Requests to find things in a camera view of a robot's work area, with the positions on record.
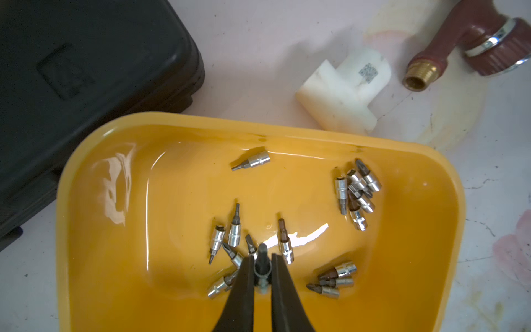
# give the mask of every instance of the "pink stain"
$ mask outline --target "pink stain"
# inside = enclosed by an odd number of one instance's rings
[[[531,210],[520,217],[515,234],[493,244],[492,252],[503,273],[522,285],[531,285]]]

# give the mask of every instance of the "qr code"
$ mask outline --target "qr code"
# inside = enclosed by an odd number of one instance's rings
[[[368,84],[372,82],[376,75],[378,75],[378,71],[372,66],[371,63],[367,63],[365,67],[363,67],[359,71],[359,74],[365,79],[365,82],[367,82]]]

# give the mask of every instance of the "flathead bit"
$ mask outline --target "flathead bit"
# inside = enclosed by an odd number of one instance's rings
[[[223,243],[223,249],[225,250],[227,255],[229,255],[230,260],[234,264],[234,266],[239,269],[243,261],[242,254],[232,249],[227,243]]]
[[[321,294],[323,292],[323,287],[321,285],[307,284],[306,288],[318,294]]]
[[[245,236],[245,242],[247,242],[247,248],[249,248],[249,256],[253,256],[254,260],[256,261],[258,253],[256,252],[256,246],[254,245],[253,239],[251,238],[250,234],[247,234]]]
[[[308,288],[312,292],[331,297],[332,299],[337,299],[339,297],[339,290],[330,286],[307,284],[306,288]]]
[[[253,168],[256,166],[267,164],[270,161],[271,158],[269,158],[269,154],[267,153],[267,151],[262,151],[259,154],[249,157],[249,159],[239,164],[238,166],[233,167],[232,170],[236,171],[242,168]]]
[[[236,257],[236,252],[227,243],[223,243],[223,249],[225,249],[225,252],[229,255],[230,259]]]
[[[334,288],[353,287],[354,279],[352,279],[351,277],[344,277],[330,280],[319,280],[319,285],[330,286]]]

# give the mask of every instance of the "phillips bit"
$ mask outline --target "phillips bit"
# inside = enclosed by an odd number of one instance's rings
[[[230,288],[232,288],[232,284],[234,283],[234,280],[236,279],[237,275],[238,270],[234,271],[229,275],[219,278],[215,283],[212,284],[212,286],[208,288],[208,297],[213,299],[214,297],[218,296],[221,291],[228,291]]]
[[[278,248],[286,263],[290,265],[295,260],[295,257],[293,256],[292,242],[288,237],[284,219],[280,218],[278,220],[278,227],[280,228],[280,232],[278,233]]]
[[[358,202],[359,206],[362,207],[363,211],[367,213],[374,212],[374,204],[371,202],[371,200],[367,196],[355,190],[352,185],[348,186],[348,189],[352,193],[356,201]]]
[[[334,266],[325,273],[319,274],[319,280],[330,280],[336,278],[348,277],[356,273],[357,269],[351,261],[344,262],[338,266]]]
[[[243,256],[236,250],[232,249],[227,243],[223,244],[223,249],[225,249],[225,252],[230,257],[230,261],[234,264],[236,268],[239,269],[240,265],[242,265]]]
[[[269,154],[267,153],[267,151],[262,151],[259,154],[249,157],[249,159],[239,164],[238,166],[233,167],[232,170],[236,171],[242,168],[253,168],[263,164],[267,164],[270,161],[271,158],[269,158]]]
[[[230,224],[230,231],[229,231],[229,236],[227,239],[228,245],[230,246],[239,245],[239,236],[240,236],[241,229],[242,229],[242,226],[239,223],[239,203],[236,203],[236,210],[234,211],[234,217],[233,217],[232,223]]]
[[[256,246],[254,245],[253,239],[251,238],[250,234],[247,234],[245,236],[245,242],[247,242],[247,247],[249,248],[249,256],[254,257],[254,261],[256,261],[258,257],[258,252],[256,251]]]
[[[258,246],[258,257],[254,262],[255,285],[258,286],[258,292],[265,294],[269,287],[269,276],[271,275],[271,260],[267,256],[267,245],[261,243]]]
[[[351,277],[344,277],[330,280],[319,280],[319,285],[330,286],[334,288],[353,287],[354,279],[352,279]]]
[[[314,285],[314,284],[307,284],[306,288],[308,288],[312,292],[316,292],[317,294],[331,297],[332,299],[339,298],[339,290],[337,288],[333,288],[330,286]]]
[[[358,176],[358,172],[355,169],[347,172],[347,180],[348,184],[353,185],[357,191],[363,191],[367,196],[372,197],[372,191],[365,183],[365,180],[361,176]]]
[[[223,225],[217,225],[216,228],[214,228],[214,232],[212,234],[212,241],[210,242],[210,259],[208,260],[208,265],[212,264],[214,256],[216,255],[216,253],[218,253],[219,248],[221,248],[221,244],[223,243],[224,237],[225,228],[223,227]]]
[[[336,197],[339,201],[339,208],[341,214],[347,215],[347,179],[344,177],[338,177],[335,181],[336,185]]]
[[[363,232],[367,229],[367,220],[363,217],[361,207],[350,190],[348,191],[348,213],[358,231]]]
[[[378,181],[376,175],[371,173],[371,170],[363,163],[363,161],[357,159],[356,166],[358,166],[359,172],[363,176],[363,179],[367,183],[369,189],[374,192],[380,191],[380,189],[382,189],[382,185],[380,184],[380,181]]]

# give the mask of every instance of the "chrome ring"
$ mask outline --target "chrome ring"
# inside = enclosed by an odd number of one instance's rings
[[[491,38],[484,41],[481,45],[471,48],[465,51],[465,54],[468,57],[473,57],[479,55],[494,46],[502,42],[502,40],[507,37],[507,35],[515,28],[516,20],[508,19],[505,24],[498,30]]]
[[[502,70],[501,72],[498,72],[496,74],[492,74],[492,75],[487,75],[485,77],[495,77],[495,76],[498,76],[498,75],[501,75],[501,74],[505,74],[505,73],[508,73],[508,72],[511,72],[513,70],[515,70],[516,68],[520,67],[521,65],[523,65],[524,63],[526,63],[528,60],[531,59],[531,54],[528,54],[526,57],[524,57],[523,59],[520,59],[518,61],[516,61],[512,66],[510,66],[509,68],[505,69],[505,70]]]

